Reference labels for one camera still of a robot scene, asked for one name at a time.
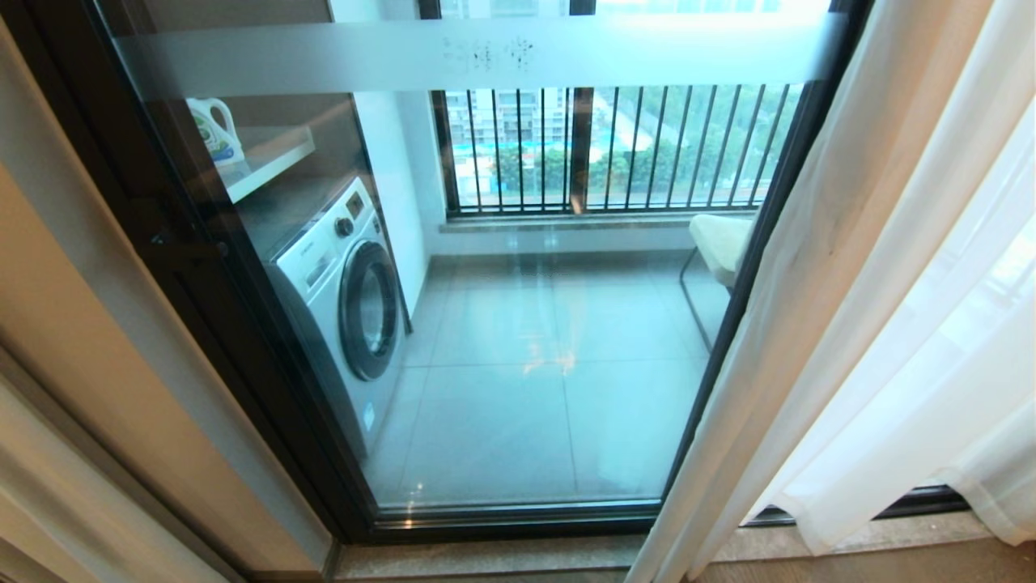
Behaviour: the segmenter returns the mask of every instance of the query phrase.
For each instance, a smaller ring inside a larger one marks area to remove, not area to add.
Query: detergent bottle
[[[241,141],[237,139],[234,118],[230,115],[230,108],[227,107],[227,104],[217,98],[195,99],[188,97],[188,107],[191,108],[195,124],[198,125],[198,133],[205,141],[205,147],[217,166],[226,166],[244,159]],[[215,121],[215,118],[212,117],[212,110],[220,111],[227,124],[226,127]]]

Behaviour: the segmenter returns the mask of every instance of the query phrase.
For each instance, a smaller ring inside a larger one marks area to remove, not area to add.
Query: white curtain
[[[628,581],[767,503],[823,552],[932,476],[1033,535],[1034,9],[875,3]]]
[[[57,433],[32,382],[0,349],[0,538],[67,583],[226,583]]]

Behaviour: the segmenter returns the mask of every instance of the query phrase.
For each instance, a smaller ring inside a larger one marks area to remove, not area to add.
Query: white cushion
[[[752,234],[752,218],[733,218],[719,214],[695,214],[691,217],[691,238],[717,281],[733,287],[738,263]]]

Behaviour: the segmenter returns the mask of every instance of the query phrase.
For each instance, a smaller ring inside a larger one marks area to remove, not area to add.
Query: balcony railing
[[[802,85],[599,87],[588,132],[575,91],[449,92],[450,215],[755,208]],[[585,193],[572,193],[580,149]]]

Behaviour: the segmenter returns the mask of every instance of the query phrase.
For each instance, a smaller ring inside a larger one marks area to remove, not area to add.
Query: chair
[[[731,217],[719,214],[695,214],[691,217],[689,229],[691,238],[694,240],[694,249],[684,262],[684,267],[680,269],[680,287],[684,290],[684,297],[687,305],[691,309],[694,323],[698,326],[698,332],[706,344],[706,348],[712,353],[713,345],[706,332],[706,327],[701,323],[701,317],[694,309],[691,301],[690,291],[684,282],[684,274],[687,267],[691,265],[694,255],[701,255],[716,281],[726,287],[727,294],[733,291],[733,282],[738,276],[738,268],[741,266],[741,258],[748,245],[748,238],[752,234],[755,218]]]

